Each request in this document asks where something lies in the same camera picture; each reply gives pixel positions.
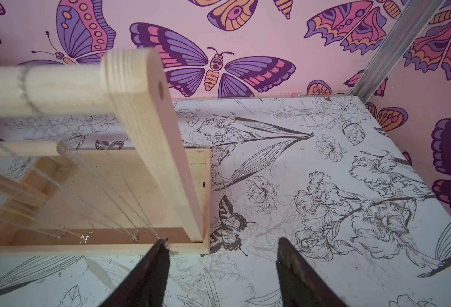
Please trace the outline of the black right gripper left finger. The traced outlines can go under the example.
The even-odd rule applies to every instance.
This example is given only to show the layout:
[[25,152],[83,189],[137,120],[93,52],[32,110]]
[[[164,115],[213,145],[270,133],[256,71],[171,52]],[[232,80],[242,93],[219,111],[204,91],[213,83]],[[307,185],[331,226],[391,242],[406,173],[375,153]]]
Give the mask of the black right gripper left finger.
[[162,307],[170,269],[167,241],[158,240],[102,307]]

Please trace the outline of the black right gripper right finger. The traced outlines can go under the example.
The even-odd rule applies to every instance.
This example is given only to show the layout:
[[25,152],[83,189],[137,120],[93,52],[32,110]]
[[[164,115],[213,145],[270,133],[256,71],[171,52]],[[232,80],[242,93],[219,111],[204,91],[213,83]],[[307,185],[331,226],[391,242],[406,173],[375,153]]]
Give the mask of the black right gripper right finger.
[[279,239],[276,268],[284,306],[347,307],[285,237]]

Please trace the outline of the wooden jewelry display stand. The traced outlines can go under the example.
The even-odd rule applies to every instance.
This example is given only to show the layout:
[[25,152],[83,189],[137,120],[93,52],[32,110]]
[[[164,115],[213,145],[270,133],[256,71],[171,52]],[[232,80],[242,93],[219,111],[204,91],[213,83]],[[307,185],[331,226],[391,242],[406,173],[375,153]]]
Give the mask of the wooden jewelry display stand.
[[[63,115],[115,115],[131,146],[78,150],[50,123]],[[184,147],[156,51],[0,67],[0,118],[50,137],[0,141],[0,158],[32,158],[20,182],[0,175],[0,255],[137,255],[160,239],[210,252],[211,152]]]

